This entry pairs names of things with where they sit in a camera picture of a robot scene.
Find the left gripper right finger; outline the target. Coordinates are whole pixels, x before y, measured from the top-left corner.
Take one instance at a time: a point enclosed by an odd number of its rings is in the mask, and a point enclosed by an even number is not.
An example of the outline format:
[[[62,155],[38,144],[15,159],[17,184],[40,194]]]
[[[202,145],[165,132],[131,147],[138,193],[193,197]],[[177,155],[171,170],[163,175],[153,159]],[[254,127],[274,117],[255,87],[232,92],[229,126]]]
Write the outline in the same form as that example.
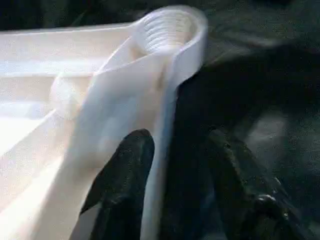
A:
[[[281,182],[247,145],[213,127],[204,142],[216,202],[229,240],[308,240],[310,229]]]

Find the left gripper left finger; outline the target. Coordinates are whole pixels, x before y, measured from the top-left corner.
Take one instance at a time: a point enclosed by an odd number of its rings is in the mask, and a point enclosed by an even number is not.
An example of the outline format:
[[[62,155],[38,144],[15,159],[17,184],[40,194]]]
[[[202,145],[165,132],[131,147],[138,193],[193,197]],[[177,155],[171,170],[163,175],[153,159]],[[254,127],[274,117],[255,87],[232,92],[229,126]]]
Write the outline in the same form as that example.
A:
[[[155,153],[150,132],[127,135],[94,179],[79,214],[83,240],[138,240]]]

